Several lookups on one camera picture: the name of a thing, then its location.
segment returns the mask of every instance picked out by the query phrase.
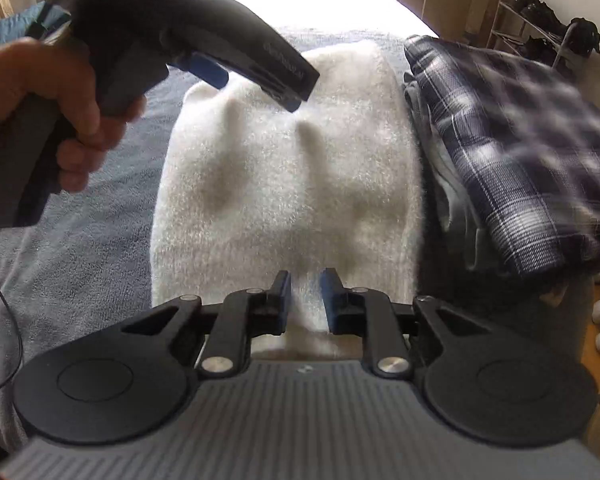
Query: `human hand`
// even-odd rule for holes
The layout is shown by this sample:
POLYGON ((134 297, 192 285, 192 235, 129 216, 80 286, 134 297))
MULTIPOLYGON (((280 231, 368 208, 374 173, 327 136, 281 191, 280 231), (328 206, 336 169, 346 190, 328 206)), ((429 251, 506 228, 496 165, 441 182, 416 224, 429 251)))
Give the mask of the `human hand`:
POLYGON ((74 126, 76 139, 58 146, 58 181, 69 192, 82 191, 99 170, 107 151, 125 134, 126 123, 140 117, 146 103, 136 100, 124 115, 102 117, 95 101, 95 74, 76 52, 23 38, 0 47, 0 124, 29 94, 58 101, 74 126))

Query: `wire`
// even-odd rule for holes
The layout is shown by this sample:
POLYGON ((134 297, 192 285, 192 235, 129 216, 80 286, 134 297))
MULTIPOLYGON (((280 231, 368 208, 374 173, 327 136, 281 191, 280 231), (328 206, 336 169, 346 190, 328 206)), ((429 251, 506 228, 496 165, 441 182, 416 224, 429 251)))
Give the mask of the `wire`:
POLYGON ((20 327, 18 326, 16 317, 13 315, 13 310, 11 310, 9 303, 7 303, 7 300, 4 298, 4 295, 2 294, 1 290, 0 290, 0 299, 4 303, 4 307, 7 310, 7 314, 9 315, 9 318, 11 319, 11 322, 13 323, 13 326, 16 331, 16 336, 18 337, 18 364, 16 364, 16 367, 11 371, 11 373, 7 376, 7 378, 0 383, 0 390, 1 390, 15 377, 16 373, 18 373, 18 370, 20 370, 20 367, 22 366, 22 364, 24 362, 24 349, 23 349, 24 345, 22 343, 22 333, 20 332, 20 327))

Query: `white knit fabric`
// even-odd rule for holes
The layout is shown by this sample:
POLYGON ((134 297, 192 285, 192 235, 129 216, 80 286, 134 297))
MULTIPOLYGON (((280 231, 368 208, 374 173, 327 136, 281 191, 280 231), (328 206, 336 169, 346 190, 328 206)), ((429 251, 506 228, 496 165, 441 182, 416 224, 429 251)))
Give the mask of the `white knit fabric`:
POLYGON ((373 43, 314 50, 309 102, 290 114, 231 74, 221 91, 187 93, 162 172, 152 233, 154 304, 181 294, 219 303, 292 273, 287 332, 253 354, 360 355, 328 334, 318 286, 335 267, 345 286, 411 301, 422 199, 415 133, 395 73, 373 43))

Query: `folded plaid flannel shirt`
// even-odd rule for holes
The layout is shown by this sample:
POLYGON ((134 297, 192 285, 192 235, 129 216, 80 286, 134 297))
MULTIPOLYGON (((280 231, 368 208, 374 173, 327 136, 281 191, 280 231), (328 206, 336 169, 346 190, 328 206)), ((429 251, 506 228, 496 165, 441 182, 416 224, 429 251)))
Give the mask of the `folded plaid flannel shirt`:
POLYGON ((405 54, 498 256, 520 278, 600 269, 600 112, 549 67, 414 36, 405 54))

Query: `metal pin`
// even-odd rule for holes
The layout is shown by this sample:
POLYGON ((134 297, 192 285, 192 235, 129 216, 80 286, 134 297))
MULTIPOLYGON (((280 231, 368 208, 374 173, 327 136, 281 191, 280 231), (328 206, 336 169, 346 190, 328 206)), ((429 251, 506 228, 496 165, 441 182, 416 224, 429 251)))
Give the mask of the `metal pin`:
POLYGON ((222 356, 207 357, 202 361, 203 370, 212 374, 222 374, 228 372, 233 367, 234 362, 222 356))
POLYGON ((410 363, 403 357, 385 357, 378 361, 378 369, 385 374, 401 374, 409 369, 410 363))

